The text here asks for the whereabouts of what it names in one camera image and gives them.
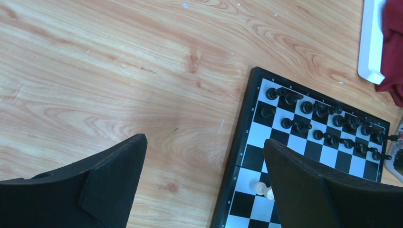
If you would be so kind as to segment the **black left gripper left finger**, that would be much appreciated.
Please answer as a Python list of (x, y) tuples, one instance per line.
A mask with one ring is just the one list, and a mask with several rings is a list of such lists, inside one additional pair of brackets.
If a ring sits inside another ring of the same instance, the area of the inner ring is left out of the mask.
[(147, 138), (38, 174), (0, 183), (3, 228), (124, 228), (144, 165)]

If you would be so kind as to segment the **red t-shirt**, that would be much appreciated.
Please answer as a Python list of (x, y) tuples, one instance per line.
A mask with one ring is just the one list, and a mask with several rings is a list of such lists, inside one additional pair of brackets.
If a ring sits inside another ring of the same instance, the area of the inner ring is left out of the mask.
[(377, 92), (389, 92), (395, 104), (403, 106), (403, 1), (388, 0), (383, 8), (384, 35), (381, 73), (385, 79), (375, 86)]

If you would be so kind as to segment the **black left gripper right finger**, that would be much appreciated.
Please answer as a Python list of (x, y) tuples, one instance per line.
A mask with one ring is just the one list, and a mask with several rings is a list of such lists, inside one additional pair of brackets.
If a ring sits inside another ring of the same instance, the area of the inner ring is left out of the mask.
[(359, 178), (305, 157), (274, 139), (264, 158), (284, 228), (400, 228), (403, 189)]

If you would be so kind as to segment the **white chess pawn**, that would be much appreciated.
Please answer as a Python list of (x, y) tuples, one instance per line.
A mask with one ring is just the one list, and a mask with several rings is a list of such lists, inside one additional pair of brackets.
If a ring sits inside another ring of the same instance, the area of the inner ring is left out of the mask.
[(264, 196), (269, 200), (274, 200), (274, 194), (271, 186), (266, 186), (265, 183), (258, 181), (253, 187), (255, 193), (260, 196)]

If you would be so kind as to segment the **white clothes rack stand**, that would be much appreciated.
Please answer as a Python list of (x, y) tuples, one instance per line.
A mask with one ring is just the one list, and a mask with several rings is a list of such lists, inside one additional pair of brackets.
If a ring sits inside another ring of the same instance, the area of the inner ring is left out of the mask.
[(376, 85), (385, 79), (381, 73), (384, 35), (382, 32), (385, 0), (365, 0), (358, 56), (358, 75)]

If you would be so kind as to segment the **black white chess board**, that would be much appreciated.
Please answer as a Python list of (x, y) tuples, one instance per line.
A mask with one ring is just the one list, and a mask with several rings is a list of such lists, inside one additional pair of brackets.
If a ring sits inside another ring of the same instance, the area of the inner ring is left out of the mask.
[[(275, 100), (269, 88), (285, 88)], [(261, 107), (276, 109), (262, 118)], [(220, 192), (211, 219), (213, 228), (279, 228), (276, 204), (253, 189), (256, 182), (270, 185), (263, 147), (272, 138), (286, 147), (339, 171), (380, 182), (387, 143), (372, 132), (388, 134), (390, 123), (329, 96), (271, 73), (252, 68), (240, 116), (226, 162)]]

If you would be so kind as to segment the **black chess piece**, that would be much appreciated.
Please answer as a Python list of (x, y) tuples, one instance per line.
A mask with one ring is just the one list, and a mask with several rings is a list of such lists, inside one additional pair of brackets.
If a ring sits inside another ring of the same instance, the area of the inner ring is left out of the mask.
[(287, 93), (285, 88), (269, 88), (266, 91), (266, 97), (269, 100), (275, 100), (279, 96), (284, 96)]

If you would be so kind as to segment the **black chess pawn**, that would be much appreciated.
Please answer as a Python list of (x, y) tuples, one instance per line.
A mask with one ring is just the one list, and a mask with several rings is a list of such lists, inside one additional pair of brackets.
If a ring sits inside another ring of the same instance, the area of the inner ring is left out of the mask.
[(259, 114), (262, 118), (269, 118), (274, 116), (276, 113), (276, 109), (272, 107), (261, 107), (259, 110)]

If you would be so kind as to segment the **yellow metal tin box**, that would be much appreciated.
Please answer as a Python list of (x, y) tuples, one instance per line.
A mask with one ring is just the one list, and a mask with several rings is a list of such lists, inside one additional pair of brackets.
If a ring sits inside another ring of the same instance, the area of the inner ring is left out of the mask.
[(397, 141), (391, 143), (388, 154), (392, 157), (391, 160), (386, 160), (385, 168), (400, 182), (403, 181), (403, 120), (397, 128)]

